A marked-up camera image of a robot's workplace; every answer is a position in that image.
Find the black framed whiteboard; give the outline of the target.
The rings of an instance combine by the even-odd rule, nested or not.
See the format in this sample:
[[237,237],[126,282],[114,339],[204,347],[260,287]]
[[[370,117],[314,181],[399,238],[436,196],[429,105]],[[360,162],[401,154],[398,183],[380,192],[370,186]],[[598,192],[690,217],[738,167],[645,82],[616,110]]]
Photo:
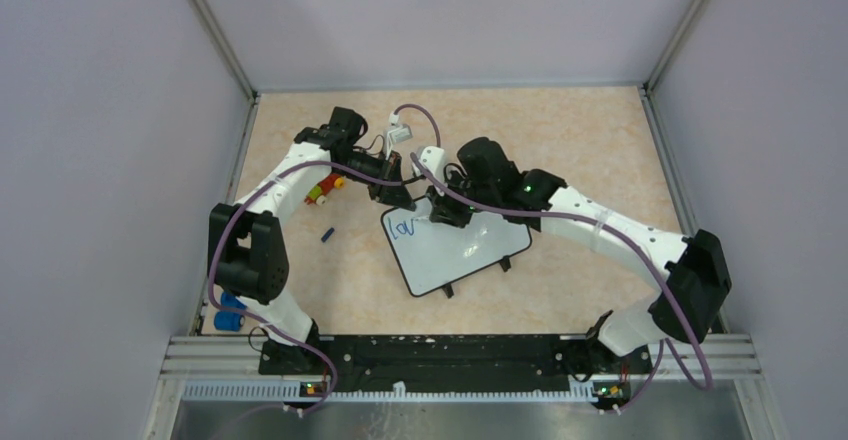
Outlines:
[[428,217],[431,203],[415,200],[416,210],[392,208],[380,222],[410,295],[443,290],[491,266],[507,271],[514,256],[532,246],[530,229],[492,213],[477,213],[464,228],[433,223],[415,227],[410,220]]

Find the blue marker cap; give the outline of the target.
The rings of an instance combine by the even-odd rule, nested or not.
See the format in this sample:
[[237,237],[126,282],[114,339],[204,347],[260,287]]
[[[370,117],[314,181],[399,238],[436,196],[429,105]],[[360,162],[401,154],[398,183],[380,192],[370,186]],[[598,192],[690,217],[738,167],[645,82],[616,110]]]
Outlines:
[[328,230],[327,230],[327,231],[326,231],[326,232],[325,232],[325,233],[321,236],[321,242],[322,242],[322,243],[326,243],[326,242],[327,242],[327,241],[331,238],[331,236],[332,236],[334,233],[335,233],[335,229],[334,229],[333,227],[330,227],[330,228],[329,228],[329,229],[328,229]]

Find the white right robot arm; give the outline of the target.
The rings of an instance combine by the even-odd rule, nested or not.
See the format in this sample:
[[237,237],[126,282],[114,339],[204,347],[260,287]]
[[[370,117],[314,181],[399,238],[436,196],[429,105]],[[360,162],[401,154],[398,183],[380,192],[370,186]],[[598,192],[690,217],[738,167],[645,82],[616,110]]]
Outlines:
[[437,146],[412,156],[430,186],[431,219],[456,228],[476,215],[498,215],[536,232],[579,243],[641,276],[654,294],[604,314],[587,334],[586,357],[612,372],[639,347],[674,339],[700,345],[718,317],[732,281],[719,237],[704,229],[692,235],[649,226],[605,207],[541,169],[521,171],[501,145],[475,138],[458,153],[451,171]]

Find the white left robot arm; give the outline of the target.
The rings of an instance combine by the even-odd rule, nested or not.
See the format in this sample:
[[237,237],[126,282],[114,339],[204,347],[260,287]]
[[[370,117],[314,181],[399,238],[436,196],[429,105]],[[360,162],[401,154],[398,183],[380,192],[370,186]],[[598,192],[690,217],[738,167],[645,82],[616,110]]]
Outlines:
[[234,296],[246,315],[262,324],[271,340],[284,345],[283,361],[297,373],[319,364],[320,346],[309,335],[314,320],[287,291],[290,271],[283,229],[307,195],[332,174],[358,181],[380,204],[412,210],[415,203],[401,174],[394,146],[412,137],[392,113],[384,146],[372,155],[360,146],[368,124],[357,112],[332,111],[319,127],[306,127],[283,160],[250,193],[234,204],[220,203],[209,216],[208,281]]

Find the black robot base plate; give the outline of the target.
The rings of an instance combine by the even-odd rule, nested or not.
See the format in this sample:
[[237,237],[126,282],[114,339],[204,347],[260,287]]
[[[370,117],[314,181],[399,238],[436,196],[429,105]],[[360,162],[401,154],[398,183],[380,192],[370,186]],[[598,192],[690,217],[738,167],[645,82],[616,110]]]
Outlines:
[[340,335],[307,341],[336,366],[339,378],[411,379],[426,374],[461,375],[515,371],[531,376],[647,374],[645,347],[616,357],[578,336],[534,335]]

